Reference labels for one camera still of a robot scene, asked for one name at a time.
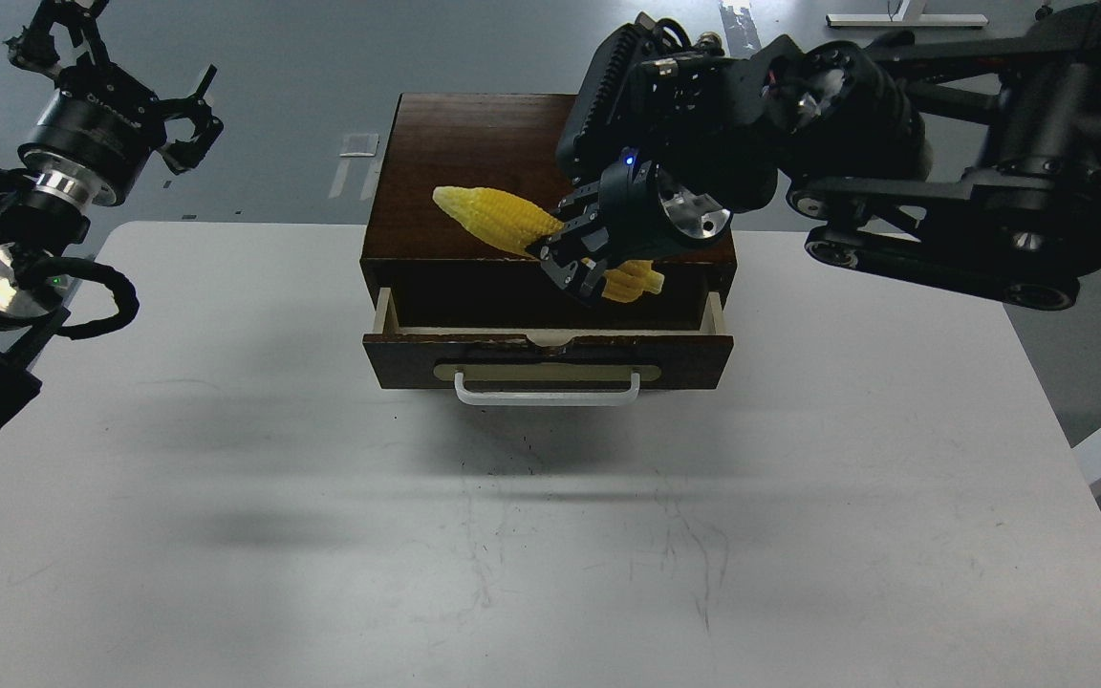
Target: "table surface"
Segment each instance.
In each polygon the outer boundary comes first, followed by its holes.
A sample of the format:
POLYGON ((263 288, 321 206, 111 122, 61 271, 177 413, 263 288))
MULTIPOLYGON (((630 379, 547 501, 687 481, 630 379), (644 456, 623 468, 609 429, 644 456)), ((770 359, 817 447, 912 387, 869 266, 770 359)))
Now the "table surface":
POLYGON ((115 232, 139 321, 0 434, 0 685, 1101 687, 1101 515, 996 304, 738 236, 717 391, 478 409, 377 387, 361 239, 115 232))

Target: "floor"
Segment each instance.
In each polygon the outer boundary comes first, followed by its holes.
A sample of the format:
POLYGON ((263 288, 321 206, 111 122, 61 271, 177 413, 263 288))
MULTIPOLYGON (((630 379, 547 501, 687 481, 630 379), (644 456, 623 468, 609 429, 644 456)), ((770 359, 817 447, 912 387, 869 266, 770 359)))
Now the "floor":
MULTIPOLYGON (((110 54, 162 96, 184 95, 203 66, 219 77, 214 108, 227 133, 201 168, 174 178, 152 162, 122 208, 92 208, 95 254, 109 230, 128 219, 362 222, 375 161, 342 162, 348 134, 385 133, 399 92, 416 90, 574 91, 596 45, 640 10, 680 19, 699 33, 721 30, 724 6, 750 9, 759 43, 789 33, 802 45, 868 42, 875 31, 829 30, 829 11, 875 12, 881 0, 647 0, 608 3, 337 3, 310 0, 293 13, 262 0, 218 3, 113 3, 100 21, 110 54), (156 23, 156 18, 164 18, 156 23), (437 34, 427 35, 427 26, 437 34)), ((1036 0, 931 0, 930 12, 983 12, 980 33, 937 30, 920 40, 1000 39, 1032 24, 1036 0)), ((1073 1, 1057 1, 1062 9, 1073 1)), ((1 40, 31 17, 35 0, 0 3, 0 162, 9 164, 31 112, 48 96, 40 76, 13 69, 1 40)), ((973 160, 979 127, 930 119, 935 177, 957 176, 973 160)), ((783 204, 742 217, 739 228, 800 227, 783 204)), ((1010 308, 1023 347, 1070 444, 1101 426, 1101 272, 1083 281, 1078 306, 1061 314, 1010 308)))

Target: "yellow corn cob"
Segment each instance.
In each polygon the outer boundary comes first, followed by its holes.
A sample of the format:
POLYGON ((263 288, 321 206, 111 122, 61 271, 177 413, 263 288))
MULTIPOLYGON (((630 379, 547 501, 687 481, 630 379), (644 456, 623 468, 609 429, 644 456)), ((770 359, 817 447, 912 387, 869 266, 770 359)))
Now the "yellow corn cob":
MULTIPOLYGON (((527 256, 525 247, 563 229, 554 215, 498 188, 437 186, 432 200, 477 239, 517 256, 527 256)), ((625 261, 606 271, 602 297, 630 304, 642 293, 661 293, 664 283, 665 275, 652 270, 652 261, 625 261)))
POLYGON ((532 201, 498 188, 437 186, 432 200, 489 247, 525 256, 525 247, 563 229, 563 222, 532 201))

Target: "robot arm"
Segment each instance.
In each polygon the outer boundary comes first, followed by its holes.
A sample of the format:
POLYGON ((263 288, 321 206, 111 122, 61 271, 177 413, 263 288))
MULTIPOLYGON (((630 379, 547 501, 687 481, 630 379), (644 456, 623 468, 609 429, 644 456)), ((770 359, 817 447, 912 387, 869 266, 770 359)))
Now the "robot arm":
POLYGON ((55 91, 19 145, 22 168, 0 168, 0 330, 23 330, 0 351, 0 428, 39 394, 40 381, 28 367, 50 338, 99 337, 139 313, 126 275, 62 255, 87 234, 84 214, 91 205, 123 204, 153 152, 172 173, 196 168, 222 131, 206 102, 215 66, 192 95, 162 100, 110 61, 96 23, 107 4, 42 0, 30 25, 8 40, 11 64, 47 76, 55 91), (70 65, 61 65, 55 51, 56 25, 66 28, 75 47, 70 65), (188 141, 167 139, 165 123, 178 119, 193 123, 188 141), (62 304, 75 279, 108 287, 118 314, 66 326, 69 312, 62 304))
POLYGON ((641 17, 603 43, 560 141, 576 192, 530 253, 578 299, 609 264, 720 239, 771 200, 776 170, 792 208, 822 222, 807 250, 825 263, 1039 309, 1073 304, 1100 269, 1101 3, 1022 39, 896 32, 804 53, 778 36, 748 61, 658 25, 641 17), (983 74, 1000 95, 944 86, 983 74), (958 182, 927 182, 920 112, 989 127, 958 182), (874 218, 906 238, 862 231, 874 218))

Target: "drawer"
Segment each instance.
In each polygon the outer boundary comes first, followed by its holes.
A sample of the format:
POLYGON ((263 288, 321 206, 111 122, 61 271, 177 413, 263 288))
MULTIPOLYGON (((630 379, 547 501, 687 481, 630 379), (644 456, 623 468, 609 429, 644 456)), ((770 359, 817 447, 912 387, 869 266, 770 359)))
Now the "drawer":
POLYGON ((363 336, 382 387, 453 387, 462 371, 470 387, 508 391, 624 387, 631 372, 642 387, 712 389, 733 350, 716 292, 695 327, 674 329, 419 325, 402 320, 401 301, 382 287, 363 336))
POLYGON ((587 308, 533 258, 490 248, 432 201, 490 186, 552 208, 571 192, 554 150, 573 96, 403 95, 359 264, 377 306, 363 338, 382 387, 711 389, 733 338, 733 241, 658 261, 658 295, 587 308))

